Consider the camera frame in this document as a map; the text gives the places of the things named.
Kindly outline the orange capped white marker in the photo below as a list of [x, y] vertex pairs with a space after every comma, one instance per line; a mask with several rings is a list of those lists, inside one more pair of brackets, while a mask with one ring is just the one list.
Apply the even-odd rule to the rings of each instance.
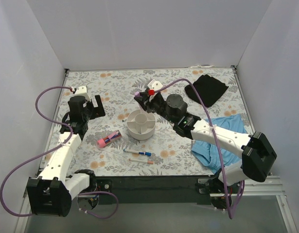
[[133, 159], [133, 158], [129, 158], [128, 160], [131, 162], [135, 162], [135, 163], [150, 164], [150, 165], [154, 164], [153, 161], [148, 161], [148, 160], [139, 160], [139, 159]]

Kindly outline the purple highlighter pen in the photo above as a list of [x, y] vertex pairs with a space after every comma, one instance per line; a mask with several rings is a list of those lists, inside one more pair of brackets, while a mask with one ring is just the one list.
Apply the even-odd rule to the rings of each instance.
[[[134, 96], [135, 96], [135, 97], [140, 97], [140, 93], [139, 93], [139, 91], [135, 92], [135, 93], [134, 93]], [[141, 112], [141, 114], [144, 114], [145, 111], [143, 110], [143, 108], [142, 108], [142, 106], [141, 106], [140, 104], [139, 104], [139, 107], [140, 107], [140, 112]]]

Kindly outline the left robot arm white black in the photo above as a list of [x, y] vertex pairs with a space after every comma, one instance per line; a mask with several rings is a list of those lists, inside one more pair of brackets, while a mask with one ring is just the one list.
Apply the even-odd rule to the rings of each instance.
[[105, 111], [99, 95], [97, 106], [84, 96], [75, 96], [68, 101], [69, 112], [63, 117], [63, 125], [56, 149], [47, 165], [36, 178], [30, 178], [26, 189], [34, 215], [67, 216], [72, 200], [81, 192], [92, 194], [97, 189], [92, 170], [78, 170], [67, 179], [67, 172], [91, 119], [104, 117]]

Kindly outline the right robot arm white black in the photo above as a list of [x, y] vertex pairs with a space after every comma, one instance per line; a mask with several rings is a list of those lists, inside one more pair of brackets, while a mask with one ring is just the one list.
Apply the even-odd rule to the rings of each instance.
[[213, 182], [219, 193], [227, 192], [231, 185], [242, 180], [252, 179], [264, 182], [277, 159], [277, 155], [266, 135], [237, 133], [218, 126], [187, 111], [187, 103], [178, 94], [171, 94], [166, 99], [160, 93], [149, 96], [141, 92], [134, 97], [143, 110], [156, 113], [173, 123], [174, 131], [195, 141], [218, 144], [220, 148], [230, 151], [241, 161], [224, 167]]

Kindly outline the white round divided organizer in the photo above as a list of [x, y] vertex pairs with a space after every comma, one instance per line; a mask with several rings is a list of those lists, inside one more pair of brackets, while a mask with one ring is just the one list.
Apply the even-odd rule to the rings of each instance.
[[127, 118], [127, 128], [130, 135], [139, 141], [153, 136], [156, 129], [156, 119], [153, 113], [141, 109], [131, 112]]

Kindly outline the pink pack of pens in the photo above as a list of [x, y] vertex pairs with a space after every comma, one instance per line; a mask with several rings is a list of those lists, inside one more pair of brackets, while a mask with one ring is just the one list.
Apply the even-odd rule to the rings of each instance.
[[119, 130], [115, 130], [113, 131], [111, 134], [109, 134], [108, 136], [101, 138], [97, 141], [97, 146], [99, 148], [104, 148], [105, 146], [107, 146], [108, 144], [121, 139], [122, 134]]

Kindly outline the floral table mat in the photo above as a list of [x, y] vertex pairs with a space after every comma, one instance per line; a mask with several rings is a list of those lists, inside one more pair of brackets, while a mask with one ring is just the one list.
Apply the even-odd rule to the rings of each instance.
[[[206, 111], [189, 99], [185, 93], [188, 82], [195, 82], [201, 75], [212, 76], [228, 86], [224, 95]], [[155, 79], [163, 85], [174, 83], [163, 90], [162, 95], [179, 94], [188, 104], [188, 111], [196, 116], [229, 117], [240, 114], [248, 133], [253, 133], [245, 105], [231, 68], [188, 68], [121, 71], [70, 72], [65, 86], [85, 85], [91, 97], [100, 95], [106, 115], [91, 120], [88, 131], [73, 157], [68, 174], [80, 169], [90, 169], [97, 176], [151, 176], [151, 175], [210, 175], [191, 153], [193, 141], [177, 135], [171, 124], [156, 116], [156, 129], [151, 138], [144, 141], [134, 139], [128, 132], [127, 123], [122, 122], [139, 108], [134, 93], [143, 91]], [[104, 148], [97, 141], [119, 130], [118, 139]], [[123, 149], [151, 152], [152, 156], [124, 152]], [[131, 162], [128, 159], [153, 161], [154, 164]]]

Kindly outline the blue capped white marker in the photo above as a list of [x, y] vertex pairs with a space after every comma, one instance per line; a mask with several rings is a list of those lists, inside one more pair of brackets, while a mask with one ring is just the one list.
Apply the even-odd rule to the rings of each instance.
[[151, 152], [146, 152], [146, 151], [137, 151], [137, 150], [130, 150], [130, 149], [123, 149], [123, 151], [128, 153], [145, 155], [145, 156], [152, 156]]

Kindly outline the black folded cloth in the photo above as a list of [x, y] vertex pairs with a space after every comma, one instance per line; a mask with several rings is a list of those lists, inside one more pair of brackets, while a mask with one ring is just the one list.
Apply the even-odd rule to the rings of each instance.
[[228, 89], [225, 83], [208, 74], [201, 75], [193, 86], [207, 108], [213, 106]]

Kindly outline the light blue shorts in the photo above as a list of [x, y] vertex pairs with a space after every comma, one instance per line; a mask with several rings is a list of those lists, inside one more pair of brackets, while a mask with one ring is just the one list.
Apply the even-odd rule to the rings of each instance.
[[[228, 117], [212, 118], [211, 120], [212, 123], [218, 127], [238, 133], [247, 133], [240, 114], [231, 115]], [[224, 166], [230, 166], [240, 161], [240, 158], [230, 151], [221, 149], [221, 153], [223, 156]], [[215, 173], [221, 168], [219, 153], [216, 145], [204, 141], [195, 141], [192, 147], [192, 154], [212, 173]]]

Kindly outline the aluminium frame rail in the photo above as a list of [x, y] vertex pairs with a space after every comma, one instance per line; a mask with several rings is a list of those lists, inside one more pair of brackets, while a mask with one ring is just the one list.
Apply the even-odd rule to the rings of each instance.
[[295, 233], [297, 231], [282, 182], [270, 176], [265, 182], [245, 182], [244, 194], [233, 219], [219, 209], [219, 196], [211, 204], [119, 204], [104, 195], [94, 209], [103, 219], [85, 214], [87, 197], [73, 201], [66, 217], [31, 216], [19, 219], [17, 233]]

